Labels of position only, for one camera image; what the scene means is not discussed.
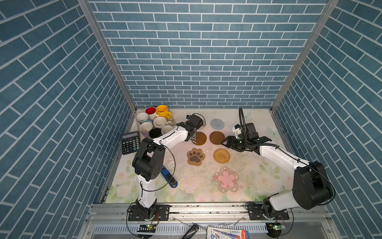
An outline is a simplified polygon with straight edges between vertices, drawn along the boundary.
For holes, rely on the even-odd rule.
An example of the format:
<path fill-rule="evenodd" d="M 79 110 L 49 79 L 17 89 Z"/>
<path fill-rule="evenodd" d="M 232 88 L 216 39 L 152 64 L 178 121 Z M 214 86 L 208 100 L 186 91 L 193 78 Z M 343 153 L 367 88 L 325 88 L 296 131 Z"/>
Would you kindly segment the glossy brown scratched coaster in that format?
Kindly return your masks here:
<path fill-rule="evenodd" d="M 197 132 L 196 139 L 192 141 L 195 145 L 203 145 L 207 141 L 207 136 L 203 132 Z"/>

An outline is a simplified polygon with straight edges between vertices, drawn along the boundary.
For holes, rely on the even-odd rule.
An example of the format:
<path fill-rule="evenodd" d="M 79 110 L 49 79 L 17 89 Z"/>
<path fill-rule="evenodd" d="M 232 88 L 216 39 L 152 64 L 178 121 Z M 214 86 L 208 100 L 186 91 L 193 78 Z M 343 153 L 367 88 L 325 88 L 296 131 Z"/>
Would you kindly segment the light blue woven coaster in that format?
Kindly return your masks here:
<path fill-rule="evenodd" d="M 211 122 L 210 122 L 210 126 L 211 126 L 213 129 L 221 130 L 221 129 L 224 128 L 225 123 L 224 123 L 224 121 L 221 120 L 221 119 L 213 119 L 213 120 L 211 120 Z"/>

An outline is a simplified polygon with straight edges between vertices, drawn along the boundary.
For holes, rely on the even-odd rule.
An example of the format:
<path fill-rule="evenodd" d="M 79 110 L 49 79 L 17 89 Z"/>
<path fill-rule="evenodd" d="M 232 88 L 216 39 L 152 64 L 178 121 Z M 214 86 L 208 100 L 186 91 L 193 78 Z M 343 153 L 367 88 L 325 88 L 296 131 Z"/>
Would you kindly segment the dark brown wooden coaster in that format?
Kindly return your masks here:
<path fill-rule="evenodd" d="M 225 140 L 225 135 L 220 131 L 214 131 L 210 134 L 210 141 L 215 145 L 221 145 Z"/>

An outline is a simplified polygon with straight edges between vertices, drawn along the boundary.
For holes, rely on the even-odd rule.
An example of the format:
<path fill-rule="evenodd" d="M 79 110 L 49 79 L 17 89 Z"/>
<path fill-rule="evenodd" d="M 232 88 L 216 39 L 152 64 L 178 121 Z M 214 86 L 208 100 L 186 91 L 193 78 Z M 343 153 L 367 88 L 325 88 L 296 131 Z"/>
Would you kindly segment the rattan round coaster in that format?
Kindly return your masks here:
<path fill-rule="evenodd" d="M 230 153 L 226 149 L 219 148 L 214 151 L 213 158 L 216 162 L 225 164 L 230 161 Z"/>

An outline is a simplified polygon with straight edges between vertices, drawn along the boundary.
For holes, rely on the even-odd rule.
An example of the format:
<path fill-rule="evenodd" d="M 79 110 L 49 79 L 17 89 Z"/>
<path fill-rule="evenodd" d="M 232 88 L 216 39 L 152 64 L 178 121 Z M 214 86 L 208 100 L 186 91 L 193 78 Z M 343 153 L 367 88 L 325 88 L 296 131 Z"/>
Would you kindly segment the yellow mug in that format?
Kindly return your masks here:
<path fill-rule="evenodd" d="M 165 105 L 159 105 L 156 108 L 156 115 L 158 117 L 164 117 L 166 119 L 171 119 L 172 118 L 172 113 L 169 111 L 168 107 Z"/>

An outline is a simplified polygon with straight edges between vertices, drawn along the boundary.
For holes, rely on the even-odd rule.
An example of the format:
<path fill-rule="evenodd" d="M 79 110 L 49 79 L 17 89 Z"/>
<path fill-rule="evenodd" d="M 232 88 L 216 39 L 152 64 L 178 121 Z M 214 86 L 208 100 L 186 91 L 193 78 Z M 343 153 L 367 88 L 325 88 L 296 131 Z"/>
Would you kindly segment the cork paw coaster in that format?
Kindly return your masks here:
<path fill-rule="evenodd" d="M 201 166 L 202 161 L 205 159 L 206 155 L 201 149 L 193 148 L 187 152 L 188 164 L 193 166 Z"/>

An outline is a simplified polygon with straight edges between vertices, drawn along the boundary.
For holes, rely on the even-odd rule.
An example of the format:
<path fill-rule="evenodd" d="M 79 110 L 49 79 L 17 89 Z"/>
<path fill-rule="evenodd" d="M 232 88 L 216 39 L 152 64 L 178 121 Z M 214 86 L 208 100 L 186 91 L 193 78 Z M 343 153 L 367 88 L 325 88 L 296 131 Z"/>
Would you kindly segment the beige tray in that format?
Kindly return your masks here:
<path fill-rule="evenodd" d="M 175 128 L 175 120 L 169 108 L 165 105 L 150 106 L 135 116 L 138 131 L 142 139 L 164 136 Z"/>

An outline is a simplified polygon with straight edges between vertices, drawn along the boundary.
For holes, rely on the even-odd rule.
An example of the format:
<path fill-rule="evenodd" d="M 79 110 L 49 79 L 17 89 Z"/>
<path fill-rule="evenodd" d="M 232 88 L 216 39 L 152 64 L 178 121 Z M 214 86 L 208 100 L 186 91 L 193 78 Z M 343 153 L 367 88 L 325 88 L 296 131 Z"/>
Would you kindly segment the pink flower coaster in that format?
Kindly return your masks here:
<path fill-rule="evenodd" d="M 213 180 L 217 184 L 218 191 L 221 193 L 237 192 L 239 189 L 239 179 L 238 173 L 226 166 L 222 167 L 219 172 L 213 175 Z"/>

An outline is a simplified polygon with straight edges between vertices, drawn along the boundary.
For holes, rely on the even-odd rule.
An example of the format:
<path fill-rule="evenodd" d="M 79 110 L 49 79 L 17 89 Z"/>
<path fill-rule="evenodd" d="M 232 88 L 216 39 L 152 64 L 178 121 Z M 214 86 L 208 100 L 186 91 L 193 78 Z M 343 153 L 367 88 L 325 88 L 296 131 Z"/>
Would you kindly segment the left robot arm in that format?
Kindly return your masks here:
<path fill-rule="evenodd" d="M 132 166 L 140 187 L 137 205 L 145 210 L 156 206 L 154 179 L 161 173 L 166 151 L 176 144 L 195 140 L 197 131 L 206 125 L 205 118 L 194 113 L 185 122 L 177 123 L 169 133 L 154 139 L 145 138 L 135 155 Z"/>

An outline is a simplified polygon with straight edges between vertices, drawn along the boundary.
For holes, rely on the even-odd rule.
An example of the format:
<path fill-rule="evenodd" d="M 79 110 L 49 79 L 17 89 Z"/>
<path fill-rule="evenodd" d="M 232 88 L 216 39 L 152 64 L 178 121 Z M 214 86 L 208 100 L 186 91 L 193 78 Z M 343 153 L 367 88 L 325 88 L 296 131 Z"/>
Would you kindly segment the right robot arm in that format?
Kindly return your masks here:
<path fill-rule="evenodd" d="M 270 138 L 260 137 L 253 123 L 237 124 L 233 132 L 234 136 L 223 140 L 223 146 L 237 152 L 255 152 L 292 175 L 292 189 L 263 200 L 264 213 L 271 215 L 297 207 L 309 210 L 330 203 L 336 196 L 334 186 L 320 162 L 301 159 L 273 143 Z"/>

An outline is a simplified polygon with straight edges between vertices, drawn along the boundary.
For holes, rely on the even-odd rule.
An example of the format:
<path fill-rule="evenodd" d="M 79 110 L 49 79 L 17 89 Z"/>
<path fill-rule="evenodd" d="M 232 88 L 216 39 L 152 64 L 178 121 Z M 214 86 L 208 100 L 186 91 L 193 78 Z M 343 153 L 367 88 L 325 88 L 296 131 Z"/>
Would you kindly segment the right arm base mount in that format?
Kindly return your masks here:
<path fill-rule="evenodd" d="M 247 202 L 244 205 L 244 208 L 248 211 L 250 220 L 289 220 L 289 215 L 286 209 L 275 211 L 268 204 L 264 205 L 254 202 Z"/>

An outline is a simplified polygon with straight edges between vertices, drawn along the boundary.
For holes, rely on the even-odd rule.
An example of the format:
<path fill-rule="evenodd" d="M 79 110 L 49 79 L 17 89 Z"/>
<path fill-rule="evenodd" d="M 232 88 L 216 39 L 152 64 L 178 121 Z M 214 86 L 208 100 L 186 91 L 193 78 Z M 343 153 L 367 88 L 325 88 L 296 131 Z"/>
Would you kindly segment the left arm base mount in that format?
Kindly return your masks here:
<path fill-rule="evenodd" d="M 154 203 L 150 208 L 141 204 L 129 207 L 128 221 L 168 221 L 170 206 Z"/>

